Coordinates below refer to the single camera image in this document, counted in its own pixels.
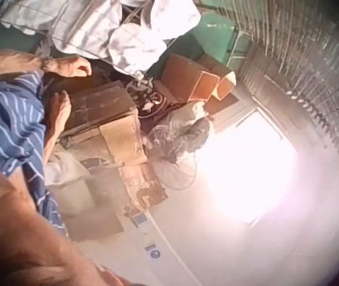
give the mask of hand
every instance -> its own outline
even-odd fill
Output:
[[[85,77],[92,73],[91,63],[81,57],[69,57],[56,59],[55,73],[64,77]]]
[[[71,103],[66,91],[56,93],[50,103],[50,124],[55,133],[61,133],[69,119],[71,113]]]

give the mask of bright window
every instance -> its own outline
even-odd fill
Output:
[[[210,138],[196,155],[217,210],[256,222],[287,190],[296,151],[260,111]]]

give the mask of blue striped shirt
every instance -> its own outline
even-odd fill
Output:
[[[42,76],[36,70],[7,80],[0,77],[0,172],[10,176],[21,166],[37,211],[67,235],[58,204],[44,184]]]

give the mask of sunlight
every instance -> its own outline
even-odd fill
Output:
[[[290,142],[258,111],[215,135],[197,154],[216,209],[250,224],[280,201],[295,159]]]

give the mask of man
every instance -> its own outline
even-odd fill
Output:
[[[131,285],[95,266],[65,238],[57,203],[43,182],[43,166],[71,105],[66,92],[55,94],[46,130],[44,72],[89,76],[91,65],[79,57],[0,52],[0,285]]]

